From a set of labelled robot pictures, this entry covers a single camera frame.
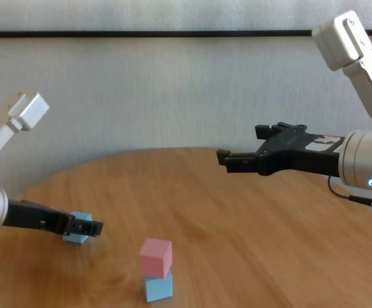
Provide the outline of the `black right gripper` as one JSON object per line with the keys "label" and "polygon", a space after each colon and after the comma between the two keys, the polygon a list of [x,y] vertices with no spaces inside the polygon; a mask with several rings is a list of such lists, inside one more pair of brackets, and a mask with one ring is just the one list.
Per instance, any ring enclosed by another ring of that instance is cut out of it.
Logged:
{"label": "black right gripper", "polygon": [[255,126],[257,139],[264,143],[254,153],[217,150],[220,166],[228,173],[272,175],[283,170],[297,170],[326,176],[339,176],[339,152],[344,137],[311,134],[304,124],[279,122]]}

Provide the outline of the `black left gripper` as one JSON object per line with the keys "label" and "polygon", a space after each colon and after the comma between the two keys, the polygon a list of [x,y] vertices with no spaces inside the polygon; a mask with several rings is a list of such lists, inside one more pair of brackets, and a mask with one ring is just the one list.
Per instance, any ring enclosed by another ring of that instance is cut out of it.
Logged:
{"label": "black left gripper", "polygon": [[44,230],[60,235],[97,237],[103,230],[103,222],[76,219],[63,210],[40,205],[32,201],[10,200],[3,225],[6,227]]}

